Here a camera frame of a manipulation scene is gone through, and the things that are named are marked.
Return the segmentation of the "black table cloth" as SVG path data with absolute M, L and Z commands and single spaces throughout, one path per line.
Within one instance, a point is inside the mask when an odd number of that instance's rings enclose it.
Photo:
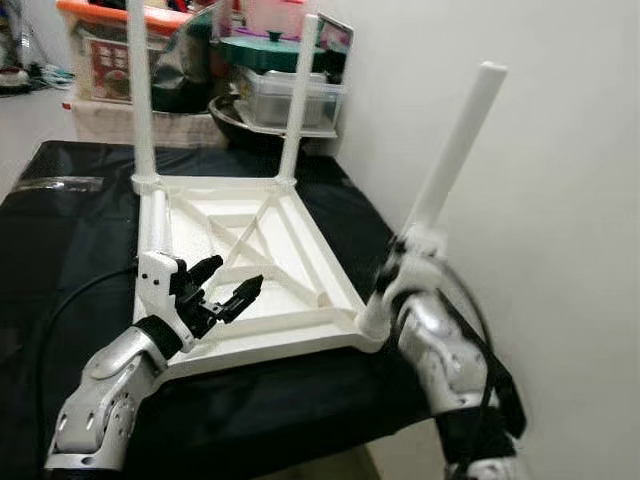
M 93 352 L 128 325 L 140 200 L 129 145 L 47 141 L 22 179 L 101 177 L 93 193 L 0 202 L 0 480 L 38 480 L 52 419 Z M 425 420 L 396 348 L 328 349 L 165 381 L 141 404 L 123 480 L 237 480 Z

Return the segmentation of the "pink storage box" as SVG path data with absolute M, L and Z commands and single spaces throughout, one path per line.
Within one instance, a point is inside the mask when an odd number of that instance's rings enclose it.
M 238 0 L 238 4 L 244 31 L 261 37 L 278 32 L 283 38 L 298 38 L 312 12 L 308 0 Z

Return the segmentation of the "beige cloth covered bench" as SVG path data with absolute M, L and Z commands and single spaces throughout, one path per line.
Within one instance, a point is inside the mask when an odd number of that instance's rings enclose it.
M 77 140 L 132 145 L 132 106 L 116 102 L 64 100 L 76 128 Z M 157 147 L 225 147 L 227 137 L 209 113 L 183 114 L 155 111 L 151 122 Z

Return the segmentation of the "green pot lid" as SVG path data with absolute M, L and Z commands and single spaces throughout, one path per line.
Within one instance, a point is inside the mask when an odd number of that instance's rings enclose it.
M 236 67 L 296 73 L 302 44 L 288 38 L 225 36 L 219 38 L 218 47 L 221 56 Z

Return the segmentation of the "crumpled clear tape strip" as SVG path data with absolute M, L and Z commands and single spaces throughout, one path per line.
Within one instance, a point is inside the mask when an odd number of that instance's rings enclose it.
M 18 180 L 12 188 L 12 193 L 29 191 L 54 191 L 72 193 L 99 192 L 104 178 L 91 175 L 51 175 L 51 177 L 36 177 Z

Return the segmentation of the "black wok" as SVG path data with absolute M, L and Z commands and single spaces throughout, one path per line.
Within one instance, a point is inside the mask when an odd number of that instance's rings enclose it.
M 284 147 L 282 134 L 251 131 L 234 109 L 234 100 L 236 97 L 232 95 L 220 95 L 214 97 L 207 106 L 216 127 L 227 137 L 229 148 L 279 155 Z

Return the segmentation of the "orange lid storage box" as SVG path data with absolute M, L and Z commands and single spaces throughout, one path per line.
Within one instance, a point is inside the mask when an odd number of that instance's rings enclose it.
M 184 23 L 193 17 L 145 1 L 148 68 L 154 70 L 161 52 Z M 128 13 L 92 0 L 56 0 L 65 24 L 76 74 L 79 100 L 131 102 L 131 52 L 128 46 Z

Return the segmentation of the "black bag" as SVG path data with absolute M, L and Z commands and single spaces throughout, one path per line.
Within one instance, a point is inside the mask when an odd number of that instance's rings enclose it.
M 159 113 L 205 113 L 214 96 L 211 68 L 215 6 L 192 15 L 169 38 L 151 70 L 152 110 Z

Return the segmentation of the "clear plastic container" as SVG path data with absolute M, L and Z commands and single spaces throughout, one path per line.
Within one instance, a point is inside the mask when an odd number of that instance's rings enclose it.
M 234 108 L 255 131 L 284 134 L 287 131 L 296 73 L 266 70 L 257 73 L 239 68 L 233 86 L 238 99 Z M 302 137 L 337 137 L 337 118 L 346 96 L 343 84 L 325 82 L 324 74 L 312 73 L 306 88 L 300 134 Z

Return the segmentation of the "white plastic tabletop panel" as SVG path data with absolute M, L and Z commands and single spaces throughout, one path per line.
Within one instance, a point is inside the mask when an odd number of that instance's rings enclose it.
M 264 276 L 256 301 L 233 323 L 214 326 L 189 351 L 175 353 L 160 381 L 326 349 L 374 353 L 383 346 L 358 333 L 365 302 L 296 188 L 274 178 L 160 175 L 154 189 L 169 195 L 172 256 L 187 265 L 223 256 L 223 266 L 202 285 L 209 300 L 224 301 L 239 283 Z

